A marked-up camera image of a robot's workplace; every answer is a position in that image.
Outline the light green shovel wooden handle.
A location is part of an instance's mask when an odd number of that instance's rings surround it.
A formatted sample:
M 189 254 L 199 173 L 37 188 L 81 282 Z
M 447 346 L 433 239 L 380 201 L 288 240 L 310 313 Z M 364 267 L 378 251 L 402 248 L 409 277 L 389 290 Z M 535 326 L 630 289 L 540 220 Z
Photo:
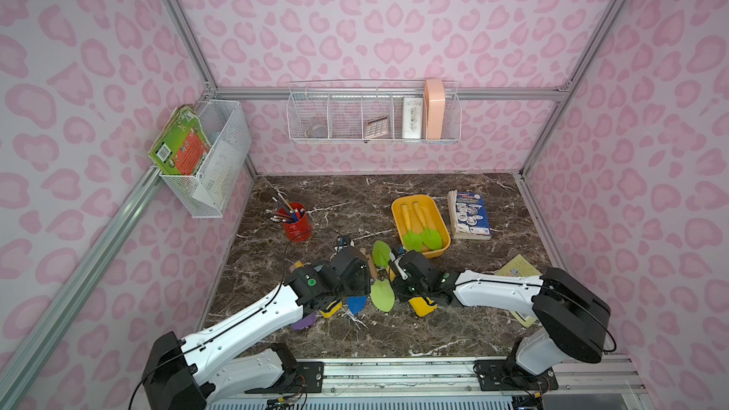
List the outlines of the light green shovel wooden handle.
M 368 258 L 368 270 L 372 278 L 370 299 L 372 304 L 383 312 L 391 312 L 395 305 L 395 294 L 389 278 L 380 275 L 380 271 L 388 270 L 390 258 L 391 248 L 387 243 L 377 240 Z

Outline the dark green shovel yellow handle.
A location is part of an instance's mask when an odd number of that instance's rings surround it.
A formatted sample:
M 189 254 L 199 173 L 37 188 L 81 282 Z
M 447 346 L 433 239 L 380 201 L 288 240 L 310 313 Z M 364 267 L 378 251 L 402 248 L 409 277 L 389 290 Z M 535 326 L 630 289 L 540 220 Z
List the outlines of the dark green shovel yellow handle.
M 410 210 L 406 204 L 402 205 L 402 218 L 404 219 L 404 224 L 406 224 L 406 233 L 402 237 L 404 248 L 408 252 L 421 252 L 423 249 L 423 241 L 421 240 L 421 236 L 412 229 Z

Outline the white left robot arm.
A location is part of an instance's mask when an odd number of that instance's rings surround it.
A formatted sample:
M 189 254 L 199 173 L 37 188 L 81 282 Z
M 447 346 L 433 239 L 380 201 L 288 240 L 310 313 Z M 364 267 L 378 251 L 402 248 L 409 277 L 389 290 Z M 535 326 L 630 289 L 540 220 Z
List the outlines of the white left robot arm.
M 248 357 L 243 352 L 311 313 L 369 291 L 366 256 L 343 246 L 328 262 L 285 273 L 267 295 L 210 328 L 183 338 L 163 334 L 151 348 L 140 387 L 153 409 L 204 409 L 241 393 L 311 394 L 320 383 L 298 375 L 285 345 Z

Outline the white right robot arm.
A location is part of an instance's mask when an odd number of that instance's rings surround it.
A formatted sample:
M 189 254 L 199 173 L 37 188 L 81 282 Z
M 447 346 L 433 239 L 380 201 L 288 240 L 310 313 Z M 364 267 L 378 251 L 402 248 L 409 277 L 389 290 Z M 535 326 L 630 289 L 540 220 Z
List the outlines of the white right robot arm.
M 438 307 L 488 307 L 535 317 L 541 328 L 516 341 L 505 369 L 538 376 L 575 360 L 598 364 L 612 340 L 611 308 L 562 269 L 541 275 L 498 276 L 475 271 L 442 271 L 419 252 L 390 263 L 392 286 L 402 301 L 429 300 Z

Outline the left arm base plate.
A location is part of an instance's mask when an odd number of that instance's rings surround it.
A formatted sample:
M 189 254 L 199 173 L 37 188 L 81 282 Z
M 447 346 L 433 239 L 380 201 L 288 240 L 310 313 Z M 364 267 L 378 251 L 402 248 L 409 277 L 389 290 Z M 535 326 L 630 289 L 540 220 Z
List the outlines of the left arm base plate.
M 264 350 L 273 360 L 278 361 L 280 374 L 276 380 L 266 380 L 262 385 L 250 387 L 246 394 L 289 394 L 322 392 L 325 364 L 318 361 L 296 360 L 292 351 L 282 343 L 268 345 Z

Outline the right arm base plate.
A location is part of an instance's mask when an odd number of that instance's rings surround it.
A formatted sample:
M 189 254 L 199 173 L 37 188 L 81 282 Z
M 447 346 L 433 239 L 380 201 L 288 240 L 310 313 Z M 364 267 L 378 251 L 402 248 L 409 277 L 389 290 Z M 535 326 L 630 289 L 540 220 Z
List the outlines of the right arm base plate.
M 507 360 L 477 360 L 473 371 L 481 391 L 545 393 L 559 389 L 552 368 L 539 375 L 531 375 Z

